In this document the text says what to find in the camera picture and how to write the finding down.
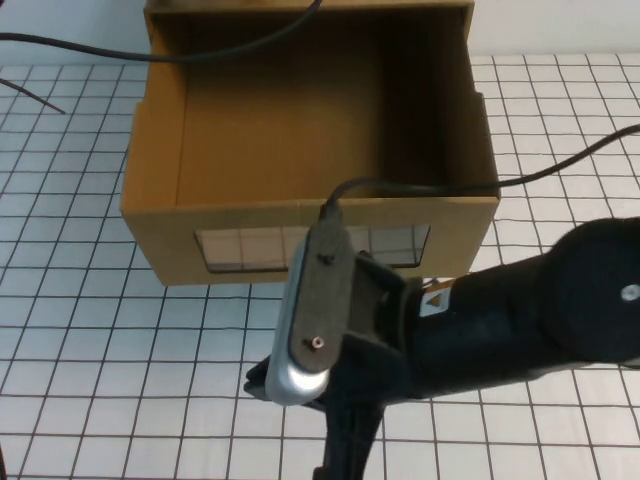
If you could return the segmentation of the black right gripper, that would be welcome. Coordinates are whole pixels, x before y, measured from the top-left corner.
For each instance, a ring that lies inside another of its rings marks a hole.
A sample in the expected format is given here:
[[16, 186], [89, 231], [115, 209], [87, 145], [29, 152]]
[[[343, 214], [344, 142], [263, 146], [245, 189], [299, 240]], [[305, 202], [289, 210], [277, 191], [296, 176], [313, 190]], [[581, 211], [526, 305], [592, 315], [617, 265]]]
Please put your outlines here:
[[[407, 299], [422, 281], [406, 280], [371, 255], [356, 255], [350, 316], [325, 393], [312, 404], [326, 420], [323, 462], [314, 479], [364, 478], [387, 403], [414, 400], [418, 389], [404, 351]], [[244, 392], [269, 400], [270, 358], [245, 376]]]

